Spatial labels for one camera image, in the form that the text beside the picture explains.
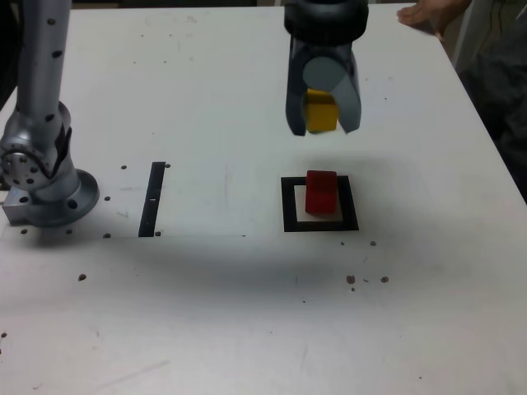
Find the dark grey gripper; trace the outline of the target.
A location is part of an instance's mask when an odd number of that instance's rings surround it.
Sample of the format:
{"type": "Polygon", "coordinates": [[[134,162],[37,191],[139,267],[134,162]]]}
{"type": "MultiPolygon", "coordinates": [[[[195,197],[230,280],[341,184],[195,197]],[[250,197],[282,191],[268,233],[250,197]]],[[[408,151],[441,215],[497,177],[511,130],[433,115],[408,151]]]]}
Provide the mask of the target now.
{"type": "Polygon", "coordinates": [[[306,130],[315,134],[341,127],[350,133],[359,128],[361,98],[352,43],[302,44],[291,37],[285,112],[295,136],[305,136],[306,130]]]}

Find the person's hand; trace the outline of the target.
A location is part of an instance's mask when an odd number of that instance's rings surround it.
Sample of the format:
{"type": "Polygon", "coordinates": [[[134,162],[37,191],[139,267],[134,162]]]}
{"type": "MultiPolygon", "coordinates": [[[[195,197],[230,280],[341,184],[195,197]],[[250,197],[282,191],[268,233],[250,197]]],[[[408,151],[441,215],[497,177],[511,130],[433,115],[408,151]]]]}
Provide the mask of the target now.
{"type": "Polygon", "coordinates": [[[464,5],[458,1],[418,1],[397,11],[397,17],[398,22],[406,26],[429,22],[436,38],[443,40],[447,26],[463,11],[464,5]]]}

